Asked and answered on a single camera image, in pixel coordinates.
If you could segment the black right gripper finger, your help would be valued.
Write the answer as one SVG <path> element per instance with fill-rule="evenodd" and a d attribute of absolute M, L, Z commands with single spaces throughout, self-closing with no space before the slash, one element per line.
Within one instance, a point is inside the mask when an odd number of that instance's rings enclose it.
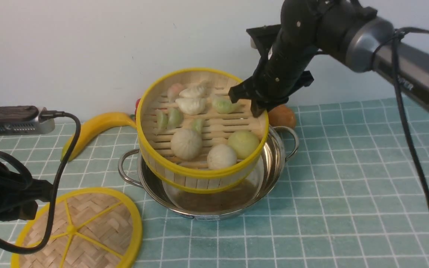
<path fill-rule="evenodd" d="M 228 91 L 231 103 L 237 103 L 241 99 L 255 100 L 255 84 L 253 79 L 246 79 L 238 85 L 232 86 Z"/>
<path fill-rule="evenodd" d="M 259 99 L 251 101 L 251 113 L 255 118 L 260 117 L 264 112 L 270 112 L 274 108 L 285 105 L 288 98 L 281 99 Z"/>

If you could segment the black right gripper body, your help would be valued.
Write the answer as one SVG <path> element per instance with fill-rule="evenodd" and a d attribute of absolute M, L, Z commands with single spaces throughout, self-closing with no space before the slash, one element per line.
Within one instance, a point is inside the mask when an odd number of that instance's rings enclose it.
<path fill-rule="evenodd" d="M 300 88 L 298 81 L 314 56 L 314 45 L 293 37 L 281 25 L 247 29 L 260 61 L 247 79 L 252 101 L 281 102 Z"/>

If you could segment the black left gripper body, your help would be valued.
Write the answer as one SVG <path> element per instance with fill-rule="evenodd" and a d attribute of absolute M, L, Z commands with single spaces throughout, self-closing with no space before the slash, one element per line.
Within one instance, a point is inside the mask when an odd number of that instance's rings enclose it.
<path fill-rule="evenodd" d="M 34 179 L 19 160 L 0 151 L 0 221 L 33 220 L 37 200 L 50 202 L 53 191 L 51 182 Z"/>

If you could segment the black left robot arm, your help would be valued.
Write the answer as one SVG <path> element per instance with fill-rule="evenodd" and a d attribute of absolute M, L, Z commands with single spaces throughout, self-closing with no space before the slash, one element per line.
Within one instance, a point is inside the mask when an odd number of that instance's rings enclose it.
<path fill-rule="evenodd" d="M 23 163 L 0 151 L 0 221 L 34 220 L 37 201 L 50 202 L 53 191 L 51 182 L 34 179 Z"/>

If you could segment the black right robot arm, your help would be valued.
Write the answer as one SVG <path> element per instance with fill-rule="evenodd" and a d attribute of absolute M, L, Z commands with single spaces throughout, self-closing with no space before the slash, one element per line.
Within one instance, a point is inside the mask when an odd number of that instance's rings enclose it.
<path fill-rule="evenodd" d="M 228 95 L 231 102 L 250 100 L 254 117 L 310 86 L 306 68 L 317 54 L 356 73 L 376 72 L 429 112 L 429 54 L 401 42 L 409 33 L 429 34 L 427 29 L 396 29 L 357 0 L 285 0 L 279 25 L 247 32 L 261 58 L 252 76 Z"/>

